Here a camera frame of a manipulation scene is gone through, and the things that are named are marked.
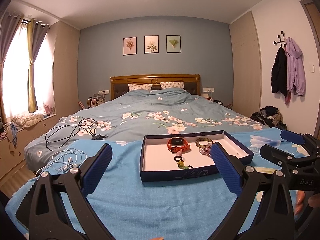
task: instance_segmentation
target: bed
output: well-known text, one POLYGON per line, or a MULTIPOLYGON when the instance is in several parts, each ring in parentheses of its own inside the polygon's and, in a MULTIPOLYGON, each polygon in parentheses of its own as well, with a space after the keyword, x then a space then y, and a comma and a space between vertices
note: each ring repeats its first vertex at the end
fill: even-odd
MULTIPOLYGON (((25 149, 28 167, 38 170, 48 163, 54 152, 66 147, 93 156, 107 142, 113 149, 112 161, 95 192, 87 199, 116 239, 142 240, 162 236, 165 240, 206 240, 227 214, 236 195, 229 192, 219 174, 195 176, 183 181, 141 182, 139 162, 144 135, 225 130, 254 152, 252 166, 267 168, 271 172, 279 167, 261 158, 259 151, 264 144, 295 157, 307 153, 302 147, 281 140, 279 129, 264 127, 199 94, 199 75, 112 77, 112 101, 63 117, 55 126, 59 128, 78 123, 83 118, 93 118, 98 121, 96 133, 108 135, 108 138, 105 141, 91 140, 88 129, 83 128, 61 148, 58 147, 63 141, 49 143, 49 148, 53 149, 49 151, 43 135, 25 149), (190 83, 185 90, 161 90, 160 81, 190 83), (152 84, 152 89, 128 92, 129 83, 152 84)), ((71 130, 65 128, 57 132, 52 140, 68 137, 71 130)), ((51 174, 57 173, 54 168, 59 167, 55 165, 47 168, 51 174)), ((26 236, 28 231, 17 221, 15 213, 34 181, 28 181, 19 189, 6 207, 9 217, 26 236)), ((250 227, 261 196, 261 192, 257 193, 241 232, 250 227)), ((295 191, 291 191, 291 197, 295 203, 295 191)), ((63 194, 62 198, 74 228, 83 232, 67 195, 63 194)))
POLYGON ((81 119, 98 121, 95 132, 108 136, 109 141, 142 140, 145 135, 179 134, 225 130, 249 132, 265 129, 248 117, 208 101, 200 96, 200 75, 158 74, 111 77, 111 101, 80 110, 63 117, 47 135, 42 135, 25 148, 25 160, 31 171, 44 167, 51 156, 78 139, 91 139, 88 127, 81 129, 60 147, 81 119), (160 82, 184 82, 184 89, 161 90, 160 82), (152 84, 150 91, 128 91, 128 84, 152 84))

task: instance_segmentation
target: framed picture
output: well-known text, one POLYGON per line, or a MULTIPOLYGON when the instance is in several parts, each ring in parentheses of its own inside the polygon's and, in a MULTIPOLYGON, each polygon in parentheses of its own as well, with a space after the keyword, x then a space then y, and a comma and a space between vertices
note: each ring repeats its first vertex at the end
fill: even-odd
POLYGON ((159 53, 159 36, 144 36, 144 53, 159 53))
POLYGON ((167 53, 181 53, 180 35, 167 35, 167 53))
POLYGON ((123 39, 123 56, 137 54, 137 37, 123 39))

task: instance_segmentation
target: purple jacket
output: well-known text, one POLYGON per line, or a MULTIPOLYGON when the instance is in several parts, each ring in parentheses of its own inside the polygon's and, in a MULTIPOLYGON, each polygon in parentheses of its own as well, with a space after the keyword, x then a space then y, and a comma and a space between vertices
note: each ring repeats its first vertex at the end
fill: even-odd
POLYGON ((287 39, 287 90, 303 96, 306 91, 306 77, 301 59, 302 52, 292 38, 287 39))

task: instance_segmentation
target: black cable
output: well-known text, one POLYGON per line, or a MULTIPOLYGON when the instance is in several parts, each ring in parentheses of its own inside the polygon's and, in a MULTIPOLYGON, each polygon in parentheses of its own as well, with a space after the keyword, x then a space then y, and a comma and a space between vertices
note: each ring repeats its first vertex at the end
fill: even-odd
POLYGON ((97 135, 97 134, 96 134, 96 129, 97 129, 97 127, 98 127, 98 122, 97 122, 96 120, 92 119, 92 118, 83 118, 82 120, 79 121, 79 123, 75 123, 75 124, 66 124, 66 125, 62 125, 62 126, 58 126, 58 127, 52 127, 52 128, 46 133, 46 135, 45 135, 45 137, 44 137, 44 139, 45 139, 45 146, 46 146, 46 148, 47 148, 49 151, 52 151, 52 150, 54 150, 54 149, 50 149, 49 146, 48 146, 50 143, 55 143, 55 142, 60 142, 60 141, 66 140, 66 141, 65 141, 62 145, 60 145, 59 147, 55 147, 55 149, 59 149, 59 148, 63 147, 68 141, 70 141, 70 139, 71 139, 73 136, 77 135, 78 132, 80 132, 81 128, 84 129, 85 131, 87 131, 87 132, 93 137, 93 136, 97 135), (65 138, 61 138, 61 139, 55 140, 55 141, 50 141, 50 140, 49 140, 50 137, 53 136, 55 133, 57 133, 59 130, 61 130, 61 129, 65 128, 65 127, 73 127, 73 126, 74 126, 74 128, 73 128, 73 130, 72 130, 72 132, 70 133, 69 136, 67 136, 67 137, 65 137, 65 138))

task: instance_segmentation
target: sheer white curtain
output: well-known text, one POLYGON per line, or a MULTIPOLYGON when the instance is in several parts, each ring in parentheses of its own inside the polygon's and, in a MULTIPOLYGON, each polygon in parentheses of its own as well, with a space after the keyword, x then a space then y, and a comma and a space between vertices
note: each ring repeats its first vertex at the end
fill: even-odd
MULTIPOLYGON (((44 38, 34 64, 34 81, 38 110, 43 113, 44 103, 52 94, 53 55, 47 37, 44 38)), ((7 121, 17 114, 28 113, 29 53, 27 25, 21 24, 9 47, 3 70, 3 101, 7 121)))
POLYGON ((2 94, 5 115, 28 113, 28 68, 29 53, 27 25, 20 24, 4 62, 2 94))

